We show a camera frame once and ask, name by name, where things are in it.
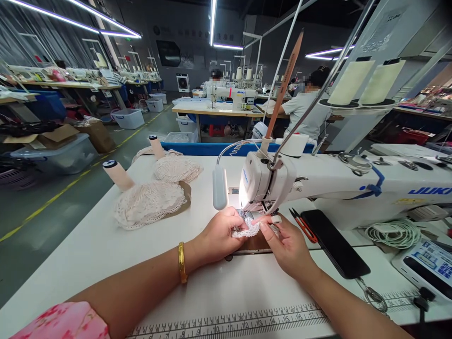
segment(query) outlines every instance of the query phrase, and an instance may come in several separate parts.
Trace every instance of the gold bracelet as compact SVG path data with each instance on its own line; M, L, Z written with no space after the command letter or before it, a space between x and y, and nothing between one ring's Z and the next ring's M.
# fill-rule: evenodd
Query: gold bracelet
M187 273L185 273L185 258L184 258L184 243L179 243L179 274L180 274L180 281L183 284L187 283Z

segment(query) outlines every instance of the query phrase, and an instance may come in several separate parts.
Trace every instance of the woman's right hand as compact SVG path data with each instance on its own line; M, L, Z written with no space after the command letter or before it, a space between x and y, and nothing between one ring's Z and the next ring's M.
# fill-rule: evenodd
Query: woman's right hand
M260 230L284 272L301 285L315 281L321 274L321 270L309 254L303 233L283 215L279 213L278 215L281 217L282 223L275 226L279 228L281 240L268 226L272 223L271 216L263 216L253 223L262 222Z

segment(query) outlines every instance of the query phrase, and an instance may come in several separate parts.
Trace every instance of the pink lace fabric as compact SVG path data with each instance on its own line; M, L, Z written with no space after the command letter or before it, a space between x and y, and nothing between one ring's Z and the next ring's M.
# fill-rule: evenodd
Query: pink lace fabric
M12 339L110 339L108 326L88 302L55 305Z

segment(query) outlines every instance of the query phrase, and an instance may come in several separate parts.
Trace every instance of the sewing machine control box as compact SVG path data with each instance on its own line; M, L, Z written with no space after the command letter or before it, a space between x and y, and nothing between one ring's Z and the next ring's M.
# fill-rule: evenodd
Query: sewing machine control box
M425 287L436 299L452 302L452 254L422 239L399 253L392 265L416 287Z

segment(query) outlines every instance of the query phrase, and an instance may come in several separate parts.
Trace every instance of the woman's left hand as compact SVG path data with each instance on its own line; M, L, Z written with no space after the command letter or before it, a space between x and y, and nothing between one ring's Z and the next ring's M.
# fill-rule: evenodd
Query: woman's left hand
M200 266L219 261L243 245L246 237L231 237L233 228L236 226L248 229L237 210L234 207L228 207L218 212L206 228L187 243L188 247L195 252Z

